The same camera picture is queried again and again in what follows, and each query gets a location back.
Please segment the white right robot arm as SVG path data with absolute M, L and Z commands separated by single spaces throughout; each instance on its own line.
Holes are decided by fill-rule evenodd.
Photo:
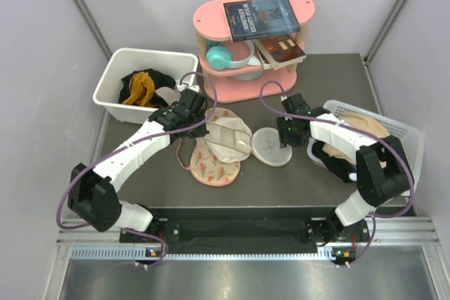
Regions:
M 346 240 L 355 223 L 402 193 L 413 192 L 413 174 L 397 137 L 382 138 L 350 126 L 323 107 L 312 109 L 299 93 L 282 96 L 281 104 L 284 113 L 277 119 L 281 145 L 300 146 L 313 138 L 335 148 L 354 165 L 356 191 L 327 219 L 333 239 Z

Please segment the white mesh laundry bag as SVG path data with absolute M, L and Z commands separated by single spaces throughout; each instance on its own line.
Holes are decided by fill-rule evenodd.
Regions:
M 203 139 L 223 163 L 242 162 L 254 155 L 270 167 L 282 167 L 292 159 L 293 150 L 281 144 L 277 129 L 263 127 L 252 132 L 238 117 L 220 117 L 207 122 L 206 128 Z

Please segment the mustard yellow bra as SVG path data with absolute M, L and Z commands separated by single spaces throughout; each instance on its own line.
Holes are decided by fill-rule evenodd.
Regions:
M 122 78 L 119 103 L 139 107 L 156 107 L 152 102 L 155 96 L 155 82 L 149 72 L 140 71 Z

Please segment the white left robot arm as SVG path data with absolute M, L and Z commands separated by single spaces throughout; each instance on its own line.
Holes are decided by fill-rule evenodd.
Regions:
M 98 232 L 111 228 L 132 229 L 144 241 L 159 234 L 152 213 L 138 204 L 119 200 L 126 180 L 147 160 L 179 138 L 208 133 L 205 125 L 207 98 L 186 88 L 178 101 L 155 110 L 138 131 L 96 164 L 78 164 L 71 173 L 67 206 Z

